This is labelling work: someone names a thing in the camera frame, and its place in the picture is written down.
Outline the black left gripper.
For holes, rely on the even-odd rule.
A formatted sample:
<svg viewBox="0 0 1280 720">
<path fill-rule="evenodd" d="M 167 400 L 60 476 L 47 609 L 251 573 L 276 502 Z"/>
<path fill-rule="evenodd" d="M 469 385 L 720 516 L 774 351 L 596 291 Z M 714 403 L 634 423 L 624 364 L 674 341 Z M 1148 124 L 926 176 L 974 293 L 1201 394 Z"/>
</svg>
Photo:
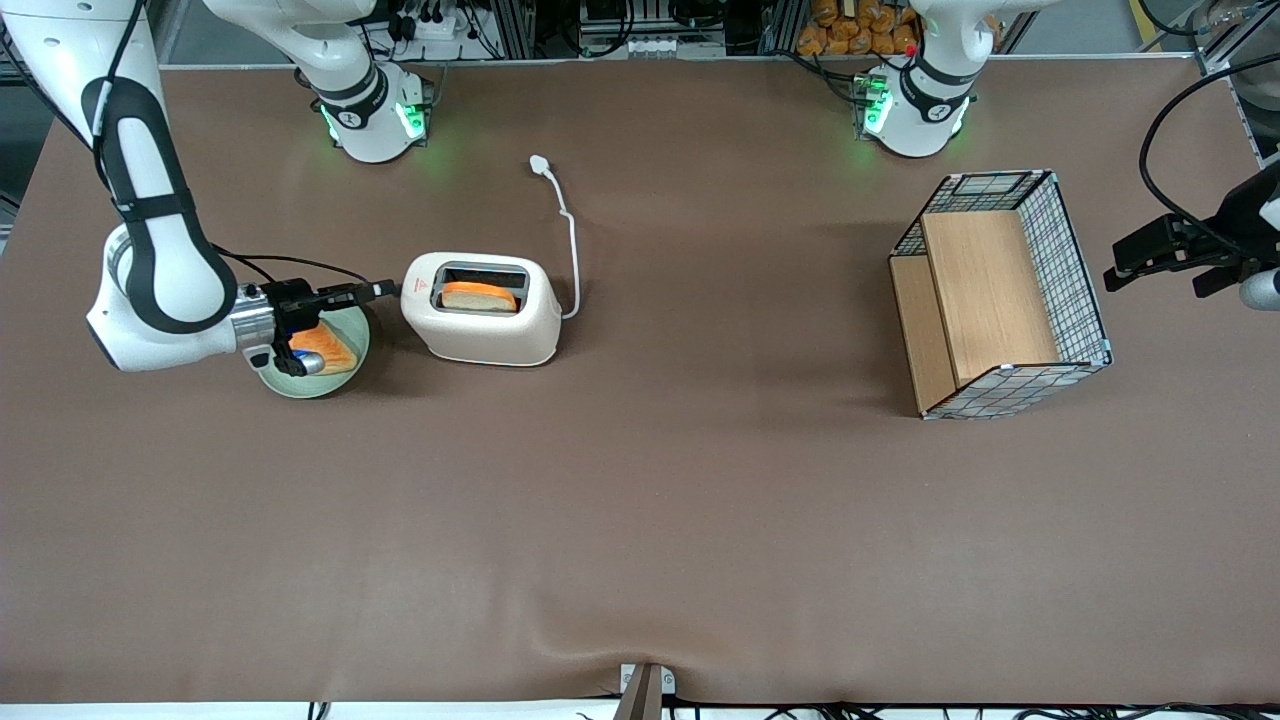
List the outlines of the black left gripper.
<svg viewBox="0 0 1280 720">
<path fill-rule="evenodd" d="M 1274 163 L 1224 196 L 1212 215 L 1212 229 L 1238 261 L 1215 263 L 1198 274 L 1192 282 L 1197 299 L 1238 284 L 1243 263 L 1256 272 L 1277 269 L 1277 178 L 1279 164 Z M 1146 275 L 1211 264 L 1219 259 L 1219 242 L 1180 217 L 1166 214 L 1120 238 L 1112 252 L 1115 275 Z"/>
</svg>

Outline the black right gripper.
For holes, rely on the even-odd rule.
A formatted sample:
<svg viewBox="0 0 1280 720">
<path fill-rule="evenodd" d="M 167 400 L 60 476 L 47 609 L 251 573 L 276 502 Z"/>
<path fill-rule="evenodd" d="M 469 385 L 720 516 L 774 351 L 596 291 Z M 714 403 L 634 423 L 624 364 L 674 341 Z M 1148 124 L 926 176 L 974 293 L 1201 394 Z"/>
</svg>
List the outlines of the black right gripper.
<svg viewBox="0 0 1280 720">
<path fill-rule="evenodd" d="M 323 360 L 301 359 L 292 348 L 291 340 L 294 334 L 319 327 L 320 309 L 361 307 L 371 300 L 398 297 L 401 286 L 396 281 L 333 284 L 317 291 L 317 301 L 306 279 L 268 282 L 262 284 L 262 292 L 271 309 L 269 348 L 274 368 L 291 377 L 306 377 L 317 374 L 323 369 Z"/>
</svg>

